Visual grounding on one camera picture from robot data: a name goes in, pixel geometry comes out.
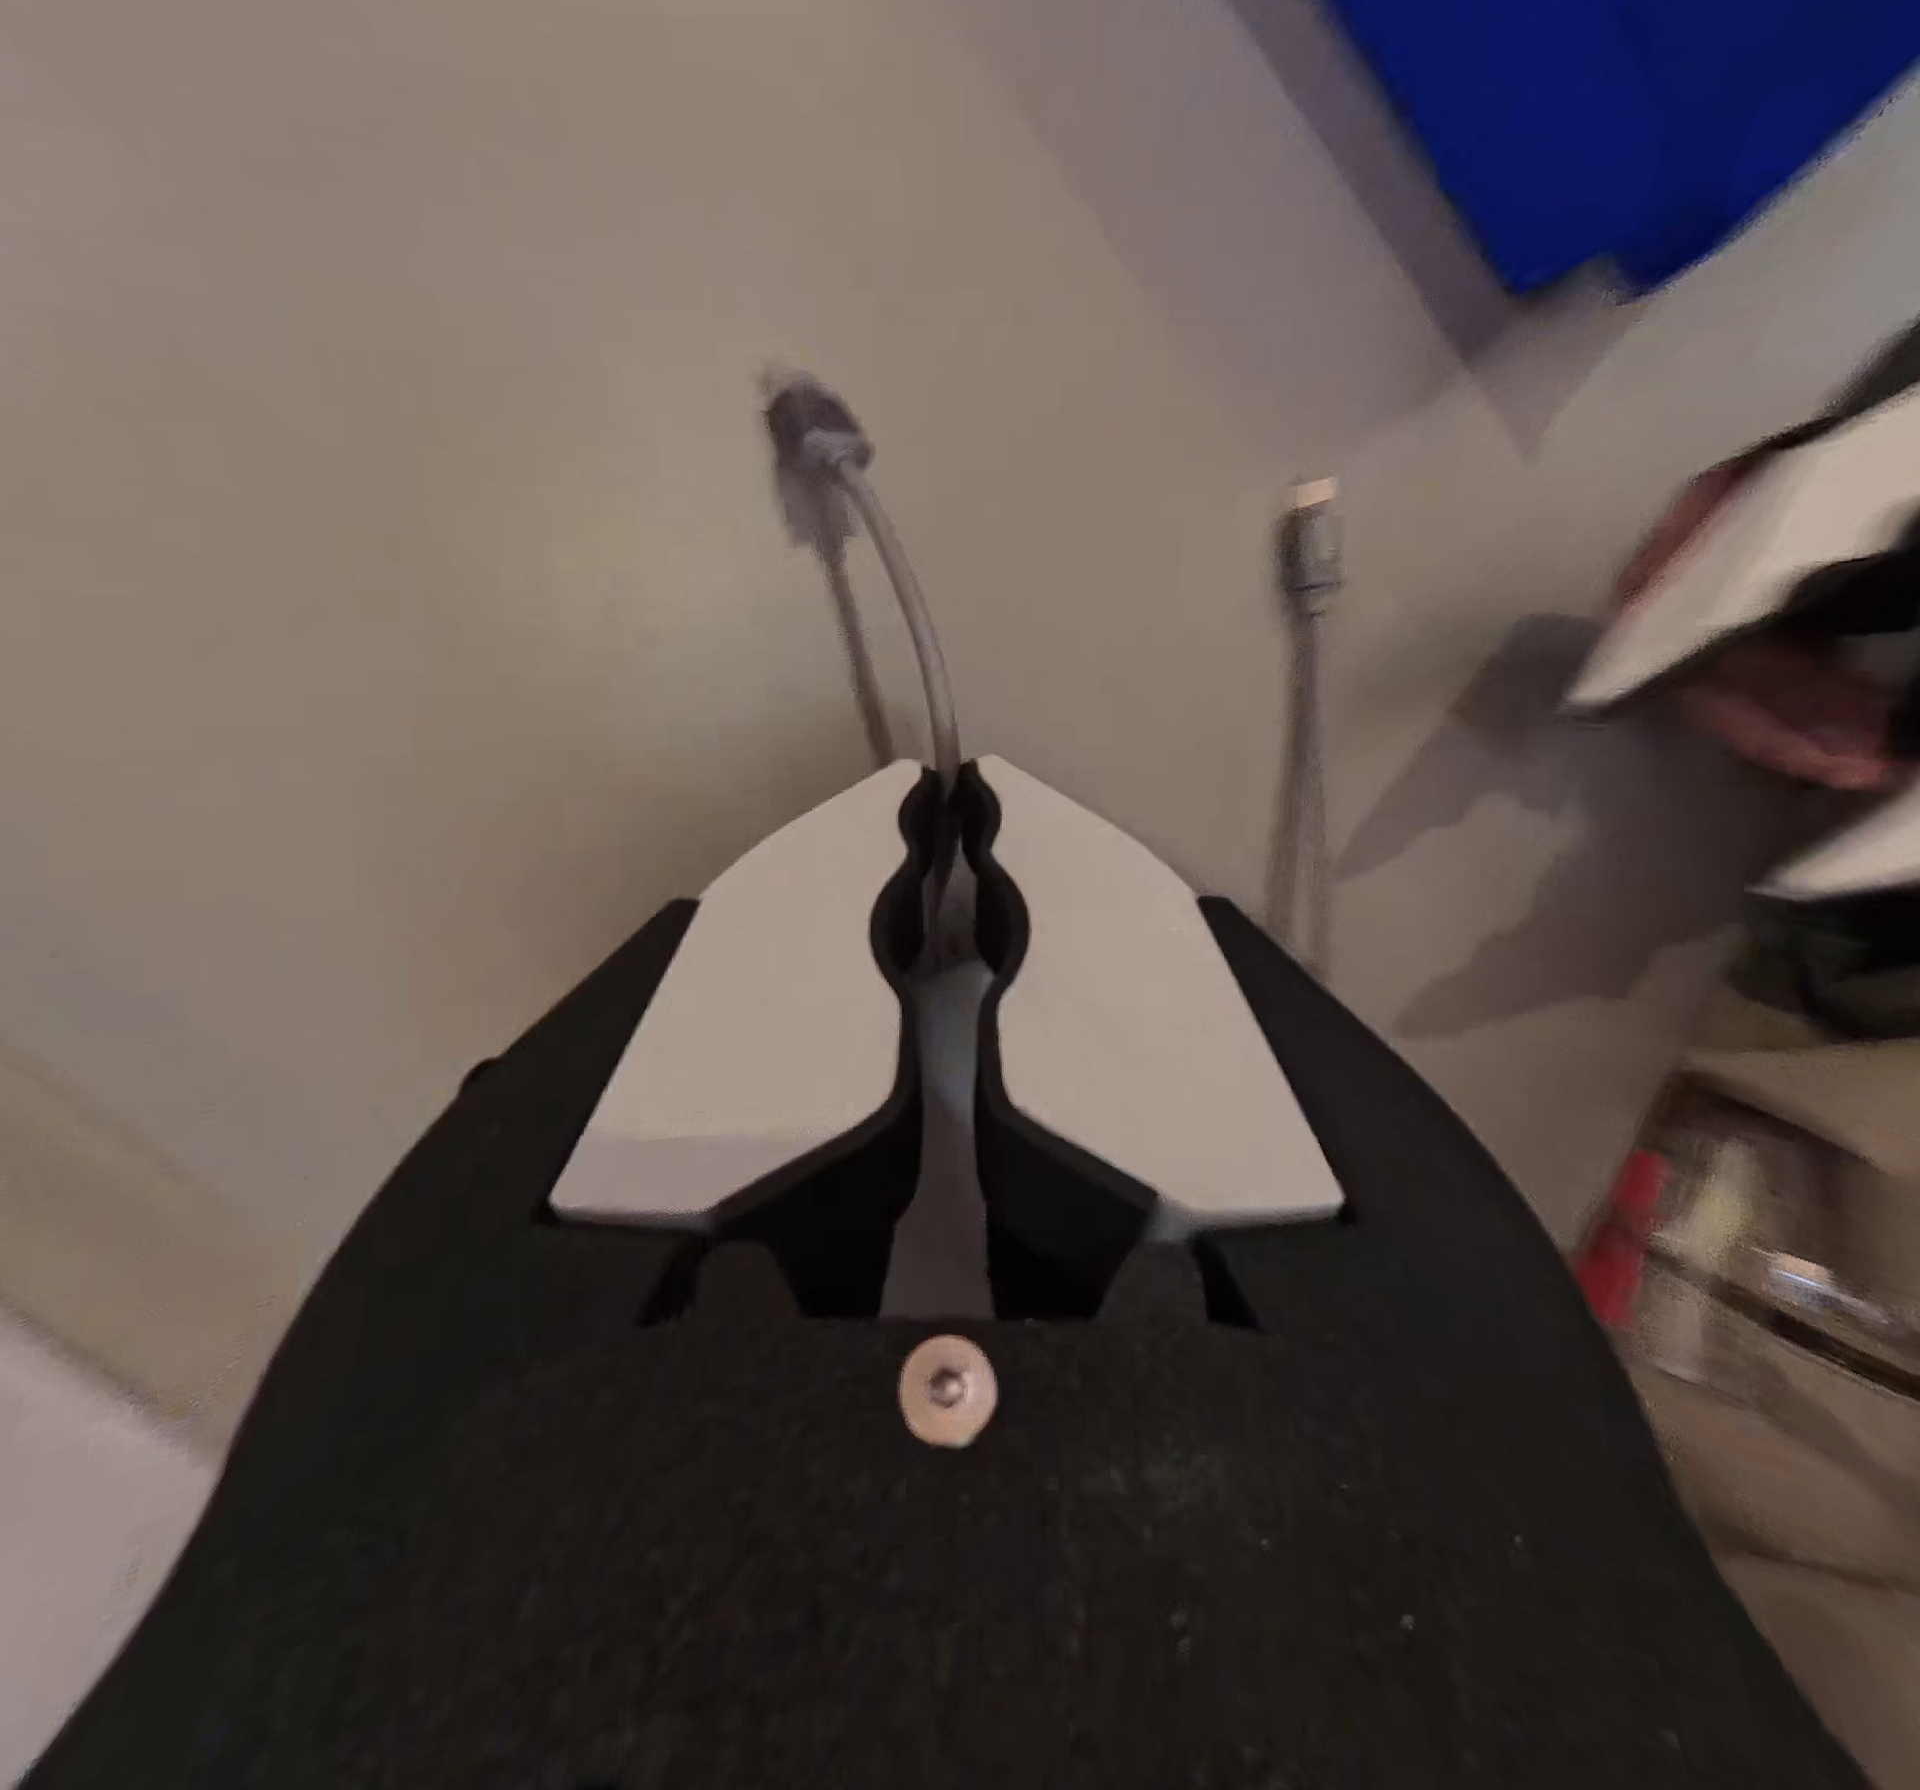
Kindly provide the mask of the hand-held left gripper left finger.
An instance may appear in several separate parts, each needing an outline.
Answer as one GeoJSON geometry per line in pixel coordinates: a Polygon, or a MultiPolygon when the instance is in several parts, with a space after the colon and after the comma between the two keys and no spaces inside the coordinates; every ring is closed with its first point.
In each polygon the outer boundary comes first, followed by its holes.
{"type": "Polygon", "coordinates": [[[894,761],[694,902],[547,1197],[566,1225],[764,1248],[798,1310],[877,1320],[916,1201],[914,969],[945,793],[894,761]]]}

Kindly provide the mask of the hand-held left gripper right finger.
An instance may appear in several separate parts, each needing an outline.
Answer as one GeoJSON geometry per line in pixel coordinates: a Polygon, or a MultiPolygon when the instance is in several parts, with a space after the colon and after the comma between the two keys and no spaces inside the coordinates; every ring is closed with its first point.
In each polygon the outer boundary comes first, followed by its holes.
{"type": "Polygon", "coordinates": [[[993,1315],[1097,1313],[1128,1257],[1346,1198],[1213,935],[1146,845],[997,756],[959,774],[993,1315]]]}

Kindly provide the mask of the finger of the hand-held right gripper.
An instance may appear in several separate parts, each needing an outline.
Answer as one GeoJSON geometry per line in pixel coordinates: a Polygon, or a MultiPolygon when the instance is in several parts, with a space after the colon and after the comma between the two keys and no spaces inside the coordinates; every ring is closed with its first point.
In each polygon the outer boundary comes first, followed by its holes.
{"type": "Polygon", "coordinates": [[[1818,565],[1894,548],[1917,515],[1916,417],[1851,417],[1763,454],[1610,619],[1566,694],[1599,714],[1777,613],[1818,565]]]}
{"type": "Polygon", "coordinates": [[[1836,836],[1797,853],[1753,887],[1777,904],[1838,904],[1917,889],[1917,794],[1886,797],[1836,836]]]}

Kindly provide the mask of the grey usb cable dark plug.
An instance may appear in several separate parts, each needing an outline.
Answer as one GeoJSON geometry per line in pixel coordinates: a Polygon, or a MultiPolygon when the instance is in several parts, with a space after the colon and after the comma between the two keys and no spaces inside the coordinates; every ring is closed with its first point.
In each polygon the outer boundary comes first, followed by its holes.
{"type": "Polygon", "coordinates": [[[933,956],[941,944],[959,857],[955,797],[960,775],[960,720],[938,629],[900,531],[877,491],[874,440],[847,401],[819,375],[790,364],[764,366],[756,392],[778,512],[790,541],[815,558],[827,579],[851,675],[856,716],[877,765],[890,764],[894,747],[873,644],[851,584],[850,552],[856,539],[877,554],[914,654],[926,714],[926,767],[938,783],[933,861],[922,899],[923,956],[933,956]]]}

